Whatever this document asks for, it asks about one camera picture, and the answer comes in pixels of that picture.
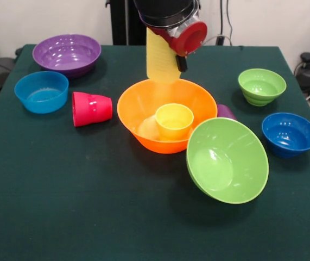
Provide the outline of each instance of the green tablecloth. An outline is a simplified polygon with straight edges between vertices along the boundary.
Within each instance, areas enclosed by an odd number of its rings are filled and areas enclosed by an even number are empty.
[[[0,260],[310,260],[310,151],[283,160],[266,147],[261,195],[220,203],[194,186],[184,152],[146,150],[117,117],[121,93],[146,78],[144,47],[103,46],[95,69],[72,80],[67,104],[48,115],[26,111],[13,91],[40,70],[32,49],[25,46],[0,95]],[[310,120],[278,48],[203,47],[188,66],[182,77],[228,105],[264,144],[268,114]],[[247,104],[237,76],[251,67],[279,73],[288,89],[266,107]],[[72,91],[111,97],[113,119],[74,128]]]

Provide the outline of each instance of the plastic bowl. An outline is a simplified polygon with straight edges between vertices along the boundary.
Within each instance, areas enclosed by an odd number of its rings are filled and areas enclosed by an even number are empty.
[[[310,122],[292,113],[274,113],[262,122],[269,149],[281,158],[310,150]]]
[[[100,44],[80,34],[64,34],[35,46],[34,60],[44,69],[77,78],[88,73],[101,53]]]
[[[238,77],[243,95],[254,106],[265,106],[286,90],[285,80],[265,69],[249,69]]]
[[[257,136],[228,118],[201,123],[188,142],[186,160],[195,184],[216,200],[241,204],[255,199],[268,179],[267,154]]]
[[[155,120],[157,109],[167,103],[180,103],[194,114],[192,128],[182,140],[160,140]],[[217,116],[214,98],[196,83],[178,79],[171,85],[143,80],[123,92],[117,103],[121,123],[147,149],[171,154],[186,149],[192,130],[201,122]]]
[[[67,102],[68,86],[67,77],[58,72],[35,72],[17,82],[15,95],[32,113],[51,113]]]

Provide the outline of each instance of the purple bowl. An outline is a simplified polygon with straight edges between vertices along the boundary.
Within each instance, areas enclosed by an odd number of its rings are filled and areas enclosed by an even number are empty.
[[[101,46],[95,39],[79,34],[64,34],[36,45],[33,58],[44,69],[60,72],[71,79],[88,73],[100,52]]]

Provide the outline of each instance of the light green bowl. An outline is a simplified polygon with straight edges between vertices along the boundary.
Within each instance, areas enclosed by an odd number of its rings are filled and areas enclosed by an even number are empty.
[[[265,106],[286,90],[285,80],[265,69],[249,69],[238,77],[245,99],[254,106]]]
[[[228,118],[201,123],[186,152],[189,173],[207,195],[230,204],[256,198],[268,179],[267,154],[257,136]]]

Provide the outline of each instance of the cup rim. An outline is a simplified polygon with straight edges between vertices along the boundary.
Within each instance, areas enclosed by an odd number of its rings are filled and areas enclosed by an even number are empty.
[[[72,113],[73,113],[73,124],[74,127],[76,127],[76,119],[75,119],[75,92],[72,93]]]
[[[169,127],[167,127],[167,126],[164,126],[164,125],[157,119],[157,113],[159,112],[160,109],[162,109],[163,107],[169,106],[169,105],[174,105],[174,104],[175,104],[175,105],[179,105],[179,106],[181,106],[181,107],[184,107],[185,109],[187,109],[187,110],[190,112],[190,114],[191,114],[191,116],[192,116],[192,117],[191,117],[191,121],[190,121],[188,124],[186,124],[185,126],[180,127],[180,128],[169,128]],[[178,131],[178,130],[185,129],[185,128],[187,128],[187,127],[189,127],[189,126],[192,125],[192,123],[193,123],[193,121],[194,121],[194,114],[193,114],[192,110],[191,110],[188,106],[185,106],[185,105],[183,105],[183,104],[181,104],[181,103],[172,102],[172,103],[166,103],[166,104],[161,105],[161,106],[158,107],[158,109],[157,109],[156,112],[155,112],[155,120],[156,120],[157,124],[159,124],[161,127],[165,128],[165,129],[170,129],[170,130],[173,130],[173,131],[174,131],[174,130]]]

